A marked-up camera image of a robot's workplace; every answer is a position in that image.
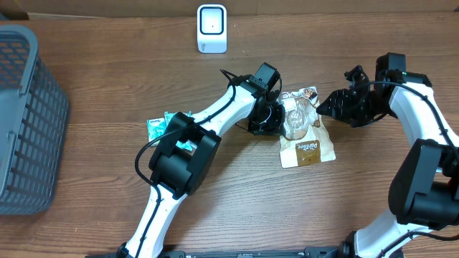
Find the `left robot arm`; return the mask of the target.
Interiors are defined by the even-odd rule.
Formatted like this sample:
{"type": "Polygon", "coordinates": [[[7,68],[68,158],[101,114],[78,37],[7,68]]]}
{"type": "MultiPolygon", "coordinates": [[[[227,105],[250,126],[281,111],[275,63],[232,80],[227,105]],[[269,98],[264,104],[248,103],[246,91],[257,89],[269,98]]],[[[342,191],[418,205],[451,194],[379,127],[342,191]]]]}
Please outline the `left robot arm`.
{"type": "Polygon", "coordinates": [[[136,173],[150,186],[146,209],[134,235],[116,257],[158,257],[183,200],[201,186],[222,136],[241,120],[253,135],[280,135],[285,111],[278,102],[282,79],[268,63],[254,75],[226,70],[226,93],[205,110],[188,116],[178,112],[163,135],[145,144],[135,160],[136,173]]]}

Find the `beige paper pouch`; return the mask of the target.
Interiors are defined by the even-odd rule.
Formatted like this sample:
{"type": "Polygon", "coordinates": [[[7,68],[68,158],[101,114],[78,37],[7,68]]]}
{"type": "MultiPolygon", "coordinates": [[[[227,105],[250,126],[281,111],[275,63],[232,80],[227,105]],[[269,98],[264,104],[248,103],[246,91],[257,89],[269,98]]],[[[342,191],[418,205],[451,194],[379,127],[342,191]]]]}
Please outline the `beige paper pouch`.
{"type": "Polygon", "coordinates": [[[283,92],[280,103],[285,109],[280,136],[281,166],[293,168],[335,160],[333,143],[316,112],[320,105],[316,87],[283,92]]]}

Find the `teal wipes pack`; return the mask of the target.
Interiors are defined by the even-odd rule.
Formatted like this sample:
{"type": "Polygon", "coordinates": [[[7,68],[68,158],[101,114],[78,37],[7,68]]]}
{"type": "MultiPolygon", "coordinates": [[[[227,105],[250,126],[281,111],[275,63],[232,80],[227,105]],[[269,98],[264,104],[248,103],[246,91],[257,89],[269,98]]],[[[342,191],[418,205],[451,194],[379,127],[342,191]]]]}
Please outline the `teal wipes pack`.
{"type": "MultiPolygon", "coordinates": [[[[164,113],[164,120],[165,120],[166,127],[168,127],[169,123],[171,122],[171,119],[175,116],[175,114],[176,113],[170,113],[168,111],[166,111],[164,113]]],[[[187,150],[189,152],[193,151],[193,147],[189,143],[182,143],[182,142],[178,141],[176,143],[176,146],[179,147],[180,149],[184,149],[184,150],[187,150]]]]}

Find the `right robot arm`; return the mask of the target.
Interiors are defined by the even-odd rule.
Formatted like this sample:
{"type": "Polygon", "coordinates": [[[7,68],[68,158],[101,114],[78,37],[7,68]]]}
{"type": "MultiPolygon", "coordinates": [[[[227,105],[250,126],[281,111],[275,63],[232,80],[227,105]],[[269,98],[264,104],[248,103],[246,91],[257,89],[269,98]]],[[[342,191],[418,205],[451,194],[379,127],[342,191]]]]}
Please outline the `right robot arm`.
{"type": "Polygon", "coordinates": [[[330,257],[402,257],[402,247],[423,236],[455,242],[438,231],[458,225],[458,136],[448,125],[425,74],[408,72],[403,54],[376,60],[375,79],[359,65],[344,74],[348,87],[316,109],[353,128],[389,115],[401,122],[410,151],[391,182],[388,208],[353,231],[330,257]]]}

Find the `blue white package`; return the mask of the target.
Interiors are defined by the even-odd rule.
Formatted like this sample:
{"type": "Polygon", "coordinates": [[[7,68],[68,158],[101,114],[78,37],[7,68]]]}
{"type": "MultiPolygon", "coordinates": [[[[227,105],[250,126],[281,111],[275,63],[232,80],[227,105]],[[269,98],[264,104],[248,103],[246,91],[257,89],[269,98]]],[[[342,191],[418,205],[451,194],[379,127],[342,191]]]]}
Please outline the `blue white package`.
{"type": "Polygon", "coordinates": [[[148,131],[148,141],[164,134],[166,130],[166,121],[164,118],[154,118],[146,121],[148,131]]]}

